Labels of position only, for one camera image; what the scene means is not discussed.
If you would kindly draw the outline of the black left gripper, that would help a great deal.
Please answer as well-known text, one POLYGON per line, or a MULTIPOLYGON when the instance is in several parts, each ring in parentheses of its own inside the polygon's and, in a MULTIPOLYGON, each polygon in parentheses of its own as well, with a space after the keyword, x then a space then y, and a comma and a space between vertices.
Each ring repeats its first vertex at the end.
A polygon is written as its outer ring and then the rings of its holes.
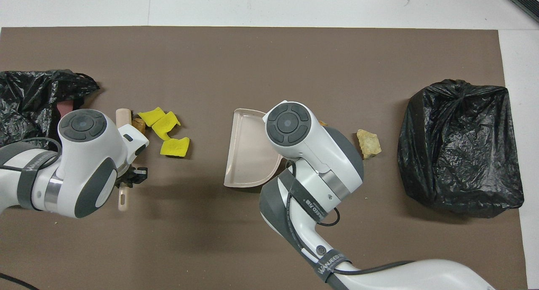
POLYGON ((116 179, 114 185, 116 188, 132 188, 134 184, 141 184, 147 177, 147 167, 129 167, 123 175, 116 179))

